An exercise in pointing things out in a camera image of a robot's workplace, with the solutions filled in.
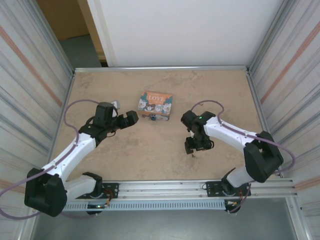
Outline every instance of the metal wall panel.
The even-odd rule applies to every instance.
[[[33,0],[0,2],[0,190],[48,161],[72,67]],[[25,187],[0,198],[5,212],[26,214]],[[17,239],[21,221],[0,215],[0,239]]]
[[[268,128],[297,157],[285,175],[295,182],[315,239],[320,238],[319,32],[320,1],[295,1],[251,68]]]

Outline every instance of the small object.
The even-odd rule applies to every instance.
[[[138,112],[144,118],[156,120],[169,120],[173,96],[167,93],[145,91],[142,93]]]

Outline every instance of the beige table surface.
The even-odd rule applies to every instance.
[[[69,103],[79,99],[98,102],[119,100],[119,113],[137,110],[143,91],[173,94],[169,121],[151,121],[139,116],[136,125],[118,130],[105,139],[74,169],[69,179],[92,172],[104,180],[191,180],[217,179],[234,167],[244,165],[243,154],[232,146],[214,140],[215,147],[185,152],[189,137],[181,116],[196,102],[213,99],[225,107],[222,119],[248,131],[260,132],[261,126],[243,70],[206,71],[126,71],[80,72],[75,76]],[[67,121],[78,129],[94,115],[96,105],[81,102],[70,108]],[[218,113],[214,103],[198,106],[196,114],[204,111]],[[55,156],[75,137],[63,125]]]

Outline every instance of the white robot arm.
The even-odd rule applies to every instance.
[[[127,112],[127,117],[124,117],[123,114],[118,115],[118,108],[117,101],[100,102],[96,107],[95,116],[89,118],[80,128],[78,139],[76,137],[59,156],[42,169],[33,168],[28,173],[29,178],[51,168],[45,174],[26,183],[24,197],[26,206],[56,217],[67,201],[72,201],[83,194],[90,194],[93,197],[101,195],[103,190],[101,176],[85,172],[77,179],[67,181],[67,178],[81,160],[107,138],[107,134],[115,134],[118,129],[136,124],[138,115],[135,111]],[[71,153],[61,162],[72,148]]]
[[[218,117],[208,111],[198,116],[189,110],[183,114],[181,122],[191,133],[184,143],[187,154],[193,153],[193,149],[200,151],[213,148],[214,142],[210,137],[220,139],[243,153],[245,165],[232,169],[221,180],[221,186],[228,195],[232,195],[241,185],[253,181],[264,183],[284,162],[276,146],[247,137],[257,136],[274,142],[266,131],[258,134],[225,121],[220,123]]]

